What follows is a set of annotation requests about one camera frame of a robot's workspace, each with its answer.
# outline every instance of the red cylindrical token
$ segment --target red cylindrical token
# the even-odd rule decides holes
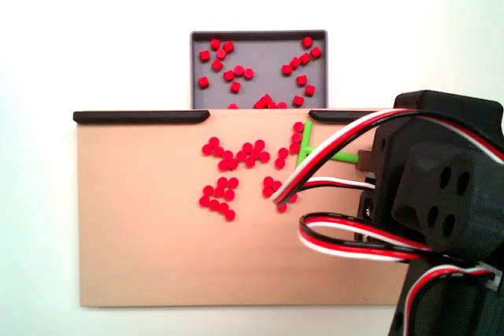
[[[280,182],[280,181],[278,181],[278,180],[273,181],[273,185],[272,185],[272,187],[273,187],[273,190],[274,190],[274,191],[277,191],[278,189],[280,189],[280,187],[281,187],[281,186],[282,186],[282,182]]]
[[[226,217],[226,220],[231,222],[232,220],[235,219],[236,213],[234,210],[229,209],[224,216]]]
[[[265,186],[264,188],[262,188],[262,195],[265,196],[266,198],[270,198],[271,196],[273,196],[273,193],[275,193],[273,191],[273,188],[271,188],[270,186]]]
[[[302,133],[302,131],[305,130],[305,124],[303,122],[296,122],[293,128],[295,132]]]
[[[208,198],[208,196],[203,196],[199,199],[199,205],[202,206],[202,207],[206,207],[208,206],[210,203],[210,199]]]
[[[229,159],[228,161],[229,169],[235,170],[238,168],[238,159]]]
[[[242,65],[236,65],[235,66],[235,75],[236,76],[241,76],[243,75],[243,72],[245,71],[245,69],[243,68]]]
[[[281,157],[276,159],[275,160],[275,167],[277,167],[278,169],[282,169],[283,167],[285,167],[285,159],[282,159]]]
[[[213,186],[207,185],[203,188],[203,194],[205,196],[211,196],[213,194]]]
[[[252,149],[254,148],[252,146],[252,143],[249,143],[249,142],[246,142],[246,143],[243,143],[243,151],[245,151],[246,153],[249,153],[250,151],[252,151]]]
[[[289,146],[289,151],[291,151],[291,153],[298,153],[299,151],[301,151],[301,144],[292,142]]]
[[[213,147],[211,145],[204,145],[202,147],[202,152],[205,154],[205,155],[210,155],[213,151]]]
[[[239,151],[238,153],[236,153],[236,159],[238,159],[239,161],[245,161],[245,159],[246,159],[246,152],[245,151]]]
[[[229,205],[228,205],[228,204],[226,204],[225,202],[222,202],[222,203],[219,205],[219,213],[220,213],[220,214],[225,214],[228,210],[229,210]]]
[[[245,68],[243,73],[247,79],[252,79],[254,77],[254,70],[252,68]]]
[[[231,177],[229,180],[228,180],[228,186],[231,188],[231,189],[235,189],[237,186],[238,186],[238,179],[236,177]]]
[[[219,169],[220,169],[221,171],[227,171],[227,170],[228,170],[228,168],[229,168],[228,161],[224,161],[224,160],[222,160],[222,161],[220,161],[220,162],[219,162]]]
[[[218,200],[212,200],[209,203],[210,210],[213,212],[217,211],[219,209],[220,202]]]
[[[217,186],[228,186],[228,179],[226,179],[225,177],[220,177],[218,180],[217,180]]]
[[[254,143],[254,147],[259,151],[262,151],[265,148],[265,146],[266,146],[265,141],[263,141],[262,139],[258,139]]]
[[[213,195],[216,198],[222,198],[224,196],[224,187],[218,186],[217,188],[215,188],[215,190],[213,191]]]
[[[225,150],[223,153],[222,153],[222,157],[223,159],[225,159],[226,161],[229,161],[233,158],[233,152],[232,151],[229,151],[229,150]]]
[[[278,150],[278,156],[282,159],[287,159],[287,157],[289,156],[289,150],[287,150],[285,147],[282,147],[280,150]]]
[[[217,146],[213,149],[213,155],[215,157],[221,157],[224,153],[224,149],[221,146]]]
[[[252,168],[253,166],[255,166],[255,159],[252,157],[248,157],[247,159],[245,159],[245,165],[248,168]]]
[[[258,149],[252,149],[252,151],[250,151],[250,155],[254,159],[259,159],[259,157],[261,156],[261,151],[259,151]]]
[[[302,134],[301,133],[294,133],[291,137],[292,142],[294,143],[301,143],[302,141]]]
[[[224,198],[226,201],[233,201],[233,198],[235,198],[235,191],[233,189],[228,189],[224,193]]]
[[[262,180],[262,183],[264,184],[264,186],[272,186],[274,182],[275,182],[275,180],[273,180],[273,177],[271,177],[271,176],[266,176],[264,178],[264,180]]]
[[[267,153],[266,151],[263,151],[261,153],[261,156],[259,157],[259,159],[261,159],[261,161],[263,163],[268,163],[269,162],[269,158],[270,158],[269,153]]]

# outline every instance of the white wire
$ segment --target white wire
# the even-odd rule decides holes
[[[308,181],[306,181],[306,184],[313,183],[315,181],[329,181],[335,184],[353,185],[366,189],[375,189],[374,184],[364,183],[362,181],[340,179],[339,177],[326,177],[326,176],[312,177],[311,179],[308,179]]]
[[[305,246],[307,246],[308,248],[313,249],[314,251],[317,251],[320,253],[325,253],[327,255],[339,256],[339,257],[349,257],[350,259],[378,260],[378,261],[402,261],[402,260],[404,260],[399,257],[375,255],[372,253],[356,253],[356,252],[337,251],[335,249],[320,247],[320,246],[317,246],[316,244],[313,244],[312,242],[309,242],[301,235],[300,232],[298,232],[298,236],[299,236],[299,240],[301,241],[301,243],[304,244]]]
[[[384,242],[387,242],[387,243],[390,243],[390,244],[394,244],[395,246],[409,247],[409,248],[421,249],[421,250],[425,250],[425,251],[429,251],[430,250],[429,248],[421,248],[421,247],[415,246],[413,244],[403,243],[403,242],[397,241],[395,239],[383,236],[381,234],[377,234],[376,232],[363,230],[360,227],[350,226],[348,224],[341,224],[341,223],[332,223],[332,222],[320,221],[320,222],[306,223],[306,225],[308,225],[310,227],[332,227],[332,228],[339,228],[341,230],[347,230],[347,231],[357,232],[358,234],[366,234],[368,236],[371,236],[372,238],[376,238],[376,239],[382,240]]]

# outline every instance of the red game piece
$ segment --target red game piece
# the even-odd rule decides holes
[[[210,41],[210,47],[213,50],[217,50],[219,47],[221,47],[221,41],[219,39],[212,39]]]
[[[278,156],[282,159],[287,159],[287,157],[289,156],[289,150],[287,150],[285,147],[282,147],[278,150]]]
[[[222,203],[219,205],[219,213],[220,213],[220,214],[225,214],[228,210],[229,210],[229,205],[228,205],[228,204],[226,204],[225,202],[222,202]]]
[[[261,98],[261,101],[263,104],[267,105],[271,102],[271,96],[269,96],[268,94],[265,94],[262,98]]]
[[[211,145],[204,145],[203,148],[202,148],[202,152],[205,154],[205,155],[210,155],[213,151],[213,147]]]
[[[221,157],[224,153],[224,149],[221,146],[217,146],[213,148],[213,155],[215,157]]]
[[[305,47],[305,48],[309,48],[310,46],[313,45],[313,40],[311,37],[305,37],[304,39],[302,39],[302,45]]]
[[[245,69],[243,68],[242,65],[236,65],[235,66],[235,75],[236,76],[241,76],[243,75],[243,72],[245,71]]]
[[[259,150],[259,151],[262,151],[265,149],[265,141],[263,141],[262,139],[258,139],[257,141],[255,141],[254,143],[254,147]]]
[[[245,159],[245,165],[248,168],[252,168],[253,166],[255,166],[255,159],[253,157],[248,157],[247,159]]]
[[[266,176],[263,180],[262,183],[264,186],[272,186],[275,180],[273,180],[273,177],[271,176]]]
[[[203,188],[203,194],[205,196],[211,196],[213,194],[213,186],[207,185]]]
[[[238,161],[245,161],[245,159],[246,159],[246,152],[245,151],[239,151],[238,153],[236,153],[236,159],[238,159]]]
[[[292,73],[292,67],[291,67],[291,65],[283,65],[282,66],[282,73],[284,75],[290,75]]]
[[[304,99],[301,96],[296,95],[294,96],[294,100],[292,102],[294,105],[301,106],[303,101]]]
[[[234,170],[238,168],[238,159],[230,159],[228,161],[229,169]]]
[[[265,196],[266,198],[270,198],[271,196],[273,196],[273,193],[275,193],[273,191],[273,188],[271,188],[270,186],[265,186],[264,188],[262,188],[262,195]]]
[[[269,162],[269,153],[267,153],[266,151],[263,151],[261,153],[261,156],[259,157],[259,159],[261,159],[261,161],[263,163],[268,163]]]
[[[208,144],[211,145],[212,147],[219,146],[219,143],[221,143],[221,141],[219,140],[218,137],[212,137],[208,140]]]
[[[306,77],[306,75],[300,75],[296,78],[296,81],[298,82],[299,86],[304,86],[308,83],[308,78]]]
[[[224,59],[224,58],[226,58],[226,50],[224,50],[224,49],[219,49],[219,50],[217,51],[217,58],[219,58],[219,59]]]
[[[309,60],[310,60],[309,54],[308,53],[304,53],[301,57],[299,57],[299,60],[301,61],[301,63],[303,63],[304,65],[306,65],[309,62]]]
[[[247,79],[252,79],[254,77],[254,70],[252,68],[245,68],[243,73]]]
[[[217,186],[228,186],[228,179],[226,179],[225,177],[220,177],[218,180],[217,180]]]
[[[233,82],[231,84],[231,91],[235,92],[236,94],[239,92],[239,88],[240,88],[240,83]]]
[[[281,187],[281,186],[282,186],[282,182],[280,182],[280,181],[278,181],[278,180],[273,181],[273,185],[272,185],[272,187],[273,187],[273,190],[274,190],[274,191],[277,191],[278,189],[280,189],[280,187]]]
[[[219,169],[221,171],[227,171],[229,168],[229,164],[228,164],[228,161],[220,161],[219,162]]]
[[[228,186],[231,188],[231,189],[235,189],[237,186],[238,186],[238,179],[236,177],[231,177],[229,180],[228,180]]]
[[[219,209],[220,202],[218,200],[212,200],[209,203],[210,210],[216,211]]]
[[[208,206],[210,203],[210,199],[208,198],[208,196],[203,196],[199,199],[199,205],[202,206],[202,207],[206,207]]]
[[[227,70],[225,73],[224,73],[224,79],[226,79],[227,81],[229,80],[233,80],[235,78],[235,74],[233,73],[232,70]]]
[[[310,86],[309,84],[306,86],[305,89],[305,95],[306,96],[313,96],[315,93],[315,86]]]
[[[289,146],[289,151],[292,153],[298,153],[301,150],[301,144],[300,143],[291,143]]]
[[[301,133],[294,133],[291,136],[291,139],[292,139],[292,142],[301,143],[301,141],[302,141],[302,134]]]
[[[226,161],[229,161],[233,158],[234,154],[232,151],[229,151],[229,150],[225,150],[223,153],[222,153],[222,158],[225,159]]]
[[[229,209],[225,214],[225,218],[227,221],[231,222],[232,220],[235,219],[236,213],[234,210]]]
[[[303,122],[296,122],[292,128],[294,131],[302,133],[302,131],[305,130],[305,124]]]
[[[285,167],[285,159],[282,159],[281,157],[276,159],[275,160],[275,167],[277,167],[278,169],[282,169],[283,167]]]
[[[210,59],[210,52],[208,50],[203,50],[199,52],[199,59],[206,62]]]
[[[301,64],[301,61],[299,60],[298,57],[292,58],[291,66],[292,66],[293,70],[295,70],[296,68],[298,68],[300,64]]]
[[[317,46],[314,47],[311,51],[313,59],[317,59],[320,55],[322,55],[321,49]]]
[[[217,188],[215,188],[215,190],[213,191],[213,195],[216,198],[222,198],[224,196],[224,187],[218,186]]]
[[[223,67],[224,65],[222,64],[221,61],[219,61],[218,59],[216,59],[215,61],[213,61],[212,63],[212,67],[215,71],[220,71],[221,68]]]
[[[231,41],[224,42],[224,45],[222,47],[224,47],[226,53],[231,53],[235,49],[235,45],[233,45],[233,42]]]
[[[210,85],[208,78],[206,76],[199,78],[198,83],[201,88],[207,88]]]
[[[253,149],[252,143],[250,142],[243,143],[242,149],[245,153],[250,153],[250,151],[252,151]]]

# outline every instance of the white background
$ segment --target white background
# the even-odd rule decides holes
[[[386,334],[392,308],[79,307],[72,112],[187,109],[191,31],[315,28],[331,107],[504,103],[504,0],[0,0],[0,333]]]

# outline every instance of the black wire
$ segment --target black wire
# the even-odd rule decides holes
[[[474,134],[478,135],[479,137],[481,137],[484,141],[492,144],[493,146],[497,147],[499,146],[499,144],[493,140],[491,140],[490,138],[488,138],[487,136],[485,135],[482,135],[479,131],[477,130],[474,130],[473,127],[471,127],[470,125],[468,125],[465,121],[462,121],[462,120],[459,120],[455,117],[452,117],[452,116],[448,116],[446,114],[443,114],[443,113],[439,113],[439,112],[433,112],[433,111],[430,111],[430,110],[414,110],[414,111],[411,111],[411,112],[407,112],[407,113],[395,113],[395,114],[391,114],[389,116],[386,116],[384,118],[381,118],[379,120],[376,120],[374,122],[372,122],[371,124],[367,125],[366,127],[363,127],[358,133],[354,134],[354,135],[351,135],[350,137],[348,137],[346,140],[344,140],[343,142],[341,142],[339,144],[339,146],[337,146],[336,148],[330,150],[328,153],[326,153],[326,155],[324,155],[320,161],[318,161],[314,166],[313,168],[311,168],[308,173],[306,175],[304,175],[302,178],[301,178],[301,181],[295,186],[295,188],[282,200],[280,201],[277,205],[278,206],[281,206],[281,205],[284,205],[286,204],[289,199],[298,191],[301,190],[302,186],[306,183],[306,181],[308,181],[308,179],[313,176],[313,174],[318,171],[318,169],[325,164],[326,161],[328,161],[329,159],[331,159],[331,157],[339,152],[341,149],[345,148],[347,145],[349,145],[351,142],[353,142],[356,138],[360,137],[361,135],[363,135],[364,133],[366,133],[367,131],[377,127],[378,125],[381,125],[385,122],[388,122],[388,121],[392,121],[392,120],[395,120],[397,118],[403,118],[403,117],[413,117],[413,116],[433,116],[433,117],[438,117],[440,119],[443,119],[443,120],[448,120],[450,122],[453,122],[453,123],[456,123],[458,126],[462,126],[462,127],[465,127],[466,129],[468,129],[469,131],[473,132]]]

